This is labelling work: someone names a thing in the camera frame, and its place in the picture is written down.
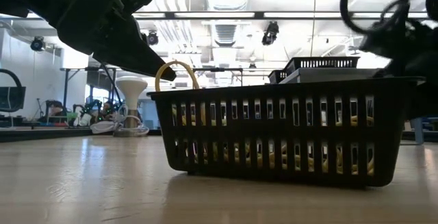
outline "white wall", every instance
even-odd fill
[[[9,35],[4,29],[0,30],[0,67],[13,71],[23,86],[26,87],[24,109],[12,115],[32,118],[38,110],[37,98],[40,101],[55,99],[63,101],[65,72],[62,68],[62,58],[52,53],[35,53],[29,43]],[[84,103],[86,74],[78,73],[68,83],[67,108],[74,103]],[[0,86],[15,86],[10,77],[0,74]]]

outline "wooden table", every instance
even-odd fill
[[[438,223],[438,145],[402,146],[392,184],[347,190],[187,176],[160,137],[0,144],[1,223]]]

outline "basket slot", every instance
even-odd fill
[[[359,174],[359,145],[357,143],[351,144],[351,174]]]
[[[216,100],[214,107],[216,126],[222,126],[222,102],[220,100]]]
[[[307,126],[307,105],[306,105],[306,98],[300,97],[299,98],[299,120],[300,120],[300,126]]]
[[[257,100],[260,101],[260,118],[265,121],[268,119],[268,100],[256,99],[256,102]]]
[[[375,166],[374,166],[374,144],[367,144],[367,174],[369,176],[374,176]]]
[[[195,156],[197,155],[196,146],[197,146],[197,142],[195,140],[192,139],[188,140],[189,165],[193,165],[195,163],[195,160],[198,160],[198,158],[196,158]]]
[[[203,166],[204,165],[205,147],[204,147],[204,144],[201,142],[201,140],[198,140],[198,142],[196,144],[197,144],[197,148],[198,148],[198,150],[197,150],[198,153],[197,153],[196,158],[198,160],[199,165]]]
[[[335,120],[336,126],[342,126],[342,99],[340,97],[335,98]]]
[[[250,120],[255,120],[255,100],[248,100],[248,117]]]
[[[330,175],[336,175],[337,174],[337,151],[336,151],[336,143],[333,141],[328,142],[328,173]]]
[[[294,142],[294,158],[295,158],[295,171],[301,171],[301,145],[300,142],[295,140]]]
[[[205,102],[205,125],[211,127],[211,106],[210,102]]]
[[[177,111],[177,105],[172,104],[172,123],[173,123],[173,126],[177,126],[178,125],[178,118],[177,118],[176,111]]]
[[[344,148],[342,144],[336,145],[336,173],[344,174]]]
[[[243,119],[249,119],[249,102],[248,100],[244,100],[242,107]]]
[[[233,119],[237,119],[237,101],[227,101],[227,114],[232,114]]]
[[[319,139],[315,139],[313,142],[313,170],[317,174],[322,172],[322,151]]]
[[[274,104],[272,99],[266,100],[266,110],[268,119],[274,119]]]
[[[197,127],[200,127],[200,126],[203,126],[203,125],[205,125],[205,124],[203,124],[204,123],[204,121],[202,120],[202,118],[201,118],[201,103],[199,102],[199,101],[197,101],[195,104],[194,104],[194,116],[195,116],[195,120],[196,120],[196,126]]]
[[[350,111],[351,111],[351,126],[356,127],[357,126],[357,119],[358,119],[358,107],[357,107],[357,97],[351,97],[350,98]]]
[[[319,96],[313,96],[312,99],[313,126],[320,127],[321,121],[321,100]]]
[[[213,145],[213,161],[218,162],[218,157],[219,157],[218,142],[211,142],[211,144]]]
[[[282,139],[280,146],[281,146],[281,150],[280,150],[281,169],[287,170],[287,141]]]
[[[246,166],[246,149],[245,149],[245,140],[244,138],[240,139],[239,142],[239,159],[240,159],[240,166],[245,167]]]
[[[306,119],[307,126],[313,126],[313,100],[311,98],[306,99]]]
[[[208,164],[212,164],[214,161],[214,148],[213,148],[213,142],[211,141],[207,142],[207,158],[208,158]]]
[[[221,101],[216,101],[215,104],[216,107],[216,125],[218,127],[222,126],[222,102]],[[218,145],[218,162],[219,164],[223,164],[224,163],[224,144],[223,144],[223,134],[220,134],[217,139],[217,145]]]
[[[348,95],[342,96],[342,126],[351,126],[351,98]]]
[[[211,121],[211,126],[216,126],[216,120],[218,119],[217,117],[217,112],[216,112],[216,104],[215,103],[210,103],[210,121]]]
[[[272,118],[274,120],[280,119],[280,100],[278,97],[272,99]]]
[[[283,168],[283,155],[281,152],[282,142],[281,139],[276,138],[274,140],[274,167],[275,170],[281,170]]]
[[[274,169],[275,154],[274,154],[274,140],[264,140],[263,143],[263,168]]]
[[[175,105],[175,108],[177,109],[177,126],[183,125],[183,115],[181,113],[181,104],[177,103]]]
[[[307,140],[305,138],[301,138],[300,140],[300,148],[301,148],[301,171],[303,173],[309,172],[309,156],[308,156],[308,148],[307,148]]]
[[[367,175],[367,144],[366,142],[359,141],[357,143],[357,146],[358,146],[357,170],[359,172],[359,177],[365,178]]]
[[[208,142],[203,142],[203,149],[204,149],[204,164],[207,165],[209,160],[210,160],[209,159],[209,153],[208,153],[208,151],[209,151],[209,143]]]
[[[313,142],[307,143],[307,168],[309,172],[315,171],[315,148],[313,147]]]
[[[222,119],[222,126],[227,126],[227,103],[226,101],[220,102],[220,118]]]
[[[286,99],[280,99],[280,119],[286,119]]]
[[[258,138],[257,139],[257,154],[255,157],[257,158],[257,168],[263,168],[263,141]]]
[[[344,142],[342,145],[342,161],[343,161],[343,173],[345,175],[351,175],[351,160],[352,160],[352,154],[351,154],[351,144],[349,142]]]
[[[250,140],[250,146],[249,146],[249,164],[246,165],[256,169],[258,167],[258,158],[257,158],[257,139],[255,137],[252,137]]]
[[[261,119],[261,117],[265,117],[265,112],[262,112],[266,108],[266,105],[261,105],[260,99],[254,100],[254,115],[255,119]]]
[[[181,103],[181,120],[182,120],[182,126],[188,125],[187,122],[187,112],[185,109],[185,103]]]
[[[367,101],[364,95],[357,97],[357,126],[367,126]]]
[[[192,117],[192,125],[196,126],[197,123],[201,122],[200,119],[196,118],[196,108],[194,103],[190,104],[190,116]]]
[[[178,138],[178,143],[177,143],[177,149],[178,149],[178,161],[181,164],[185,164],[186,161],[185,159],[187,158],[186,154],[185,154],[185,145],[184,145],[184,140],[182,138]]]
[[[290,174],[293,174],[295,171],[295,144],[294,141],[290,138],[290,135],[286,143],[287,170]]]
[[[229,164],[235,164],[235,147],[234,147],[234,142],[231,142],[231,140],[227,141],[227,145],[228,145],[228,163]]]
[[[300,126],[300,103],[297,98],[292,99],[294,126]]]
[[[368,95],[367,101],[367,126],[374,127],[374,96]]]
[[[329,173],[329,146],[326,141],[321,144],[321,163],[322,163],[322,173]]]
[[[181,107],[184,109],[183,113],[185,114],[186,125],[193,125],[192,124],[191,106],[192,105],[190,102],[186,102],[186,103],[181,104]]]
[[[267,138],[262,138],[262,144],[261,144],[261,158],[262,158],[262,163],[263,163],[263,168],[264,169],[269,169],[269,148],[270,148],[270,140],[268,140]]]

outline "ceiling light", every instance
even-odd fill
[[[135,12],[132,15],[134,18],[166,18],[163,12]]]
[[[175,18],[253,18],[254,12],[176,12]]]

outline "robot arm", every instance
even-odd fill
[[[132,14],[152,0],[0,0],[0,13],[26,17],[29,10],[56,28],[68,46],[101,63],[155,76],[164,61],[142,39]],[[176,77],[167,69],[164,79]]]
[[[394,15],[385,14],[395,8]],[[409,0],[396,0],[382,12],[379,22],[364,29],[355,25],[348,12],[348,0],[341,0],[340,11],[345,24],[352,31],[364,35],[360,50],[381,55],[392,61],[375,77],[424,77],[426,82],[417,88],[408,119],[438,114],[438,27],[432,29],[408,18]],[[438,0],[426,0],[430,19],[438,21]]]

